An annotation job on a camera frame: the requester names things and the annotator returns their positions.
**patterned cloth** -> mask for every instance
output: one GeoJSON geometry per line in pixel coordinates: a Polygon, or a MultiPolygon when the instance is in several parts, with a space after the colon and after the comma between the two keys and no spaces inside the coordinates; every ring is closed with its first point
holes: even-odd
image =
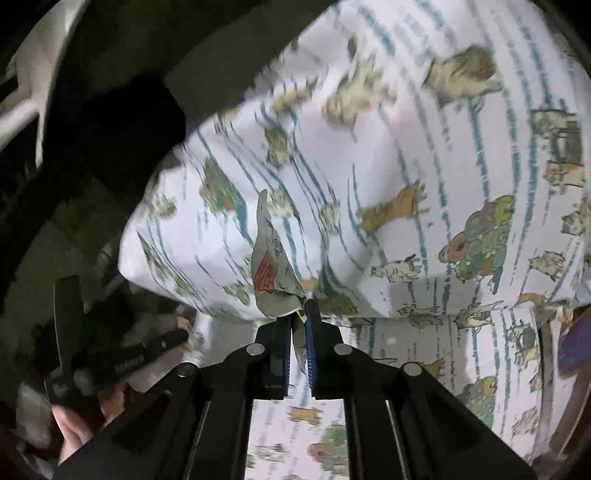
{"type": "MultiPolygon", "coordinates": [[[[423,362],[527,458],[545,441],[536,321],[583,268],[590,90],[525,0],[342,2],[167,156],[120,270],[217,321],[263,321],[250,256],[267,189],[344,338],[423,362]]],[[[292,383],[257,404],[247,477],[346,476],[342,407],[292,383]]]]}

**silver screw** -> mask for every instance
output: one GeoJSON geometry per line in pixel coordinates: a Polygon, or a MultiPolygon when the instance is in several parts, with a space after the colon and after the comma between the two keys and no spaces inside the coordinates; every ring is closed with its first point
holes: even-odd
{"type": "Polygon", "coordinates": [[[404,364],[402,370],[406,373],[409,377],[418,377],[423,369],[421,365],[415,363],[404,364]]]}
{"type": "Polygon", "coordinates": [[[190,364],[190,363],[180,364],[177,367],[177,375],[179,377],[190,377],[194,373],[195,373],[195,365],[193,365],[193,364],[190,364]]]}
{"type": "Polygon", "coordinates": [[[353,351],[353,348],[346,343],[337,343],[335,345],[335,353],[337,355],[345,356],[349,355],[353,351]]]}
{"type": "Polygon", "coordinates": [[[251,343],[246,347],[248,355],[257,356],[265,353],[265,347],[260,343],[251,343]]]}

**animal print fabric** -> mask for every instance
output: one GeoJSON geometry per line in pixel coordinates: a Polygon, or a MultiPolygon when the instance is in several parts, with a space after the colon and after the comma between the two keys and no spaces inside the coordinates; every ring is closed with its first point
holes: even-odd
{"type": "MultiPolygon", "coordinates": [[[[262,321],[251,254],[267,189],[322,313],[375,358],[430,365],[528,456],[541,402],[535,317],[574,297],[583,268],[590,90],[525,0],[341,2],[243,104],[167,156],[126,228],[120,270],[217,321],[262,321]]],[[[314,445],[341,438],[338,408],[314,405],[293,405],[319,411],[302,413],[298,431],[314,445]]],[[[287,407],[256,414],[273,408],[287,407]]],[[[291,437],[266,435],[252,453],[266,478],[321,478],[293,473],[296,457],[323,459],[322,478],[346,474],[336,440],[330,455],[294,456],[291,437]]]]}

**red printed logo on tag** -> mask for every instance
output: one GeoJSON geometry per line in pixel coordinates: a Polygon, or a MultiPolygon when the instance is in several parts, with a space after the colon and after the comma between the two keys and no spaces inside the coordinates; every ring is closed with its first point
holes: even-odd
{"type": "Polygon", "coordinates": [[[254,278],[254,287],[256,291],[275,292],[275,279],[277,277],[277,266],[269,252],[262,258],[254,278]]]}

